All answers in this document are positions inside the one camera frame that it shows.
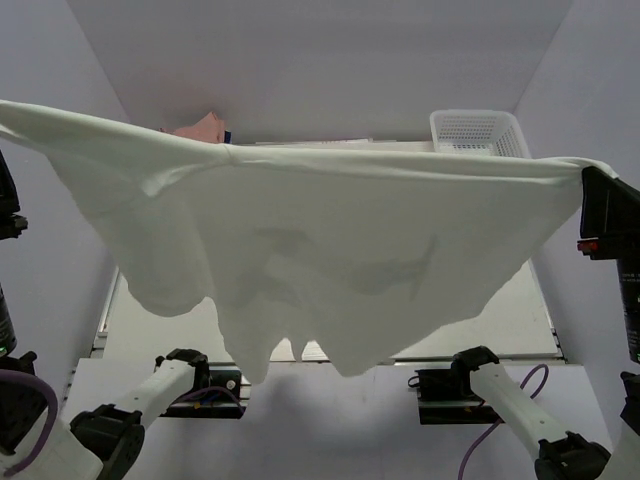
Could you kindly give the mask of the white printed t shirt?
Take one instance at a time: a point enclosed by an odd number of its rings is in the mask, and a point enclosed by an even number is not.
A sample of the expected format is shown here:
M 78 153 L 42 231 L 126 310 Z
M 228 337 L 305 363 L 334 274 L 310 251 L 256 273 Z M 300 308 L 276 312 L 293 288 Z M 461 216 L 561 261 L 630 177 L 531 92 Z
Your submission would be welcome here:
M 262 382 L 283 339 L 357 376 L 478 316 L 579 208 L 584 158 L 210 144 L 3 101 L 1 135 L 47 157 L 135 299 L 204 299 Z

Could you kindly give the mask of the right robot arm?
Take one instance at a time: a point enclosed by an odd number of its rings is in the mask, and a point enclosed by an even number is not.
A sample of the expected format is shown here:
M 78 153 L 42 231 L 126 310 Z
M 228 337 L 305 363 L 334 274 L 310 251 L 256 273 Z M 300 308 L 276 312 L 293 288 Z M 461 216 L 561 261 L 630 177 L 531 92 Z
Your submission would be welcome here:
M 578 250 L 592 260 L 613 260 L 624 311 L 629 356 L 639 360 L 639 192 L 595 167 L 582 172 Z M 570 431 L 506 373 L 484 346 L 455 355 L 451 384 L 461 397 L 478 397 L 510 427 L 529 452 L 539 479 L 636 479 L 639 476 L 639 377 L 620 375 L 625 404 L 613 451 Z

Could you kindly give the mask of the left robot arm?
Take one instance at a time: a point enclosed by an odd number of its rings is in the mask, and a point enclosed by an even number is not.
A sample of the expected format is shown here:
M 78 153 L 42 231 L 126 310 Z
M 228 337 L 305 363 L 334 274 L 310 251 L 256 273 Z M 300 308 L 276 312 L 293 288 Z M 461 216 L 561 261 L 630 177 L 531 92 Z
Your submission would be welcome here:
M 147 428 L 179 399 L 211 387 L 205 357 L 174 350 L 123 399 L 59 416 L 52 387 L 36 375 L 36 354 L 17 345 L 8 308 L 1 308 L 1 474 L 6 479 L 121 479 L 137 460 Z

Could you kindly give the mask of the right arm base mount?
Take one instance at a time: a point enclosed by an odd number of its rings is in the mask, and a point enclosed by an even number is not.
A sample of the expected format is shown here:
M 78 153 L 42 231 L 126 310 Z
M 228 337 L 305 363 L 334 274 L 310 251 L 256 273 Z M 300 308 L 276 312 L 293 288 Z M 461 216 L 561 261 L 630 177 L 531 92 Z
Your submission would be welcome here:
M 480 397 L 464 394 L 450 369 L 416 370 L 407 385 L 417 394 L 421 425 L 489 425 L 501 420 Z

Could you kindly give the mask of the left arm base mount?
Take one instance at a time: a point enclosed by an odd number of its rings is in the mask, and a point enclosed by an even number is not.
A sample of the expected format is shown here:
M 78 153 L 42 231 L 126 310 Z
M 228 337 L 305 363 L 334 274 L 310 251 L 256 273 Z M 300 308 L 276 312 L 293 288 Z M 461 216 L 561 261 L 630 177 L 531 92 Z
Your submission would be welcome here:
M 241 372 L 236 368 L 213 368 L 208 357 L 193 349 L 174 349 L 158 356 L 155 369 L 166 360 L 182 361 L 195 369 L 192 389 L 175 401 L 163 414 L 166 418 L 234 419 L 243 417 L 248 395 Z

